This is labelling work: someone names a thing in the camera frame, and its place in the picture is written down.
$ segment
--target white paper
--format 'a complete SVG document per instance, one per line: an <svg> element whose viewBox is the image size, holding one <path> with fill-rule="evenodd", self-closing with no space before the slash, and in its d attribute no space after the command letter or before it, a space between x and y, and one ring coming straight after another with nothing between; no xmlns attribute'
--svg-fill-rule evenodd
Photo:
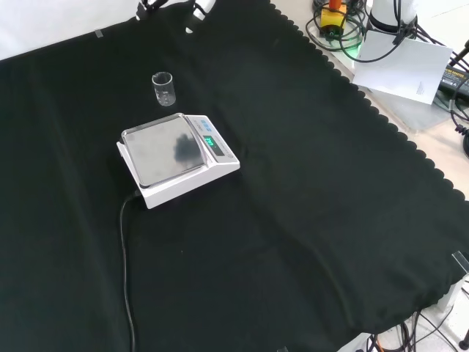
<svg viewBox="0 0 469 352"><path fill-rule="evenodd" d="M375 31L366 33L359 59L376 59L393 47L395 37ZM389 56L373 63L356 63L353 83L431 104L452 49L404 39Z"/></svg>

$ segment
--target black cloth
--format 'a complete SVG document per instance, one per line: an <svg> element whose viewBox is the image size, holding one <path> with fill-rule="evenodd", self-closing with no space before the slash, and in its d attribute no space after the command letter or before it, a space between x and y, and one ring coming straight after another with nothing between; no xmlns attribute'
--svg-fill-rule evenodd
<svg viewBox="0 0 469 352"><path fill-rule="evenodd" d="M0 348L128 351L120 133L206 114L241 170L128 205L140 351L336 351L435 303L468 204L268 0L190 5L0 63ZM160 107L151 76L174 76Z"/></svg>

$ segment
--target green light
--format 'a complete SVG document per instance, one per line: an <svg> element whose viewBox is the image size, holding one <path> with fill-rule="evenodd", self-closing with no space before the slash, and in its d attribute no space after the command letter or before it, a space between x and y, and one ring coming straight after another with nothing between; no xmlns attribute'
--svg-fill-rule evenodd
<svg viewBox="0 0 469 352"><path fill-rule="evenodd" d="M205 137L205 141L207 142L207 144L208 144L209 146L213 147L213 141L212 141L211 138Z"/></svg>

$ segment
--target white scale body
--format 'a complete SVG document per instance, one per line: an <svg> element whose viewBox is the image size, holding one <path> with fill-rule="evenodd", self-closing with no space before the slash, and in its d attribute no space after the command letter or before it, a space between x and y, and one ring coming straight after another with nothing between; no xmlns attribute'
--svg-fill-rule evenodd
<svg viewBox="0 0 469 352"><path fill-rule="evenodd" d="M202 115L175 114L126 130L117 147L149 209L240 168Z"/></svg>

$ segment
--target power cable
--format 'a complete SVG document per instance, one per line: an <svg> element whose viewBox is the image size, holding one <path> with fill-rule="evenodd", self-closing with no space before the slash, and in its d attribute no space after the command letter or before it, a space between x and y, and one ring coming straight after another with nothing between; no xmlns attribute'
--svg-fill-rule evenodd
<svg viewBox="0 0 469 352"><path fill-rule="evenodd" d="M123 267L123 289L124 289L124 303L125 303L125 312L127 314L127 322L129 325L129 334L130 334L130 352L136 352L136 328L133 324L133 311L132 306L129 301L128 295L128 250L127 250L127 238L124 236L123 230L123 218L124 218L124 209L125 205L131 200L139 197L141 195L140 191L133 192L130 196L125 198L119 213L119 232L120 232L120 243L122 247L122 267Z"/></svg>

